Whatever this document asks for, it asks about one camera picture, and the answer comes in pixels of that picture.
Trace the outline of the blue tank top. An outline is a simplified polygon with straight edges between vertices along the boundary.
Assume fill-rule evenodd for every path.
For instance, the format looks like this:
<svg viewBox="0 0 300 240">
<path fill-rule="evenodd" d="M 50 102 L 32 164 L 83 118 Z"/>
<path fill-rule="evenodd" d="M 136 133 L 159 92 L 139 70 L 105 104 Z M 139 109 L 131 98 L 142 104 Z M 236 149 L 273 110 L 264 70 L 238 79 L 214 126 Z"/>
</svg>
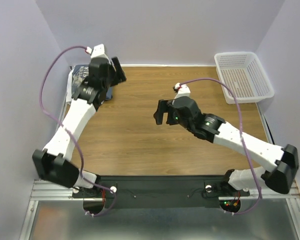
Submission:
<svg viewBox="0 0 300 240">
<path fill-rule="evenodd" d="M 70 66 L 70 71 L 73 70 L 72 95 L 81 85 L 85 77 L 89 74 L 89 66 L 87 64 L 78 64 Z"/>
</svg>

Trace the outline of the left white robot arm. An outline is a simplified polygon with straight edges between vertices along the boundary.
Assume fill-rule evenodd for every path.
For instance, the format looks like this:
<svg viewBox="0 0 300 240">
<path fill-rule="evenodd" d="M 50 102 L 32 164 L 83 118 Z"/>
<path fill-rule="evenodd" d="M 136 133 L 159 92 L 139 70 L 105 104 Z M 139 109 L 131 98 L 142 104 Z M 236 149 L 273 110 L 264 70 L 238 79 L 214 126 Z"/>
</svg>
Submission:
<svg viewBox="0 0 300 240">
<path fill-rule="evenodd" d="M 109 88 L 126 81 L 117 57 L 97 56 L 90 60 L 88 75 L 71 97 L 70 108 L 59 127 L 42 150 L 36 149 L 32 160 L 38 176 L 66 188 L 84 188 L 90 197 L 101 193 L 100 177 L 71 163 L 73 151 L 82 150 L 78 140 L 88 121 L 107 98 Z"/>
</svg>

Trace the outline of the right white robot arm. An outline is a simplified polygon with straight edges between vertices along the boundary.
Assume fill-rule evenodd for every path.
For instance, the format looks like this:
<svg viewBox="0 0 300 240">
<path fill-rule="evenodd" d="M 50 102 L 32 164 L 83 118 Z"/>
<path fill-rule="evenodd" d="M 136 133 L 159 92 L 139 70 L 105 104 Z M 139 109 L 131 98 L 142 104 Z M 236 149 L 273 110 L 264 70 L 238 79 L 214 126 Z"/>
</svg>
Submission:
<svg viewBox="0 0 300 240">
<path fill-rule="evenodd" d="M 299 169 L 298 150 L 287 144 L 274 145 L 245 132 L 240 132 L 223 118 L 202 113 L 197 103 L 188 96 L 159 100 L 153 115 L 157 125 L 167 114 L 168 125 L 180 125 L 196 138 L 224 146 L 242 155 L 248 154 L 259 167 L 229 170 L 220 182 L 221 192 L 232 195 L 252 187 L 268 187 L 279 194 L 288 194 Z"/>
</svg>

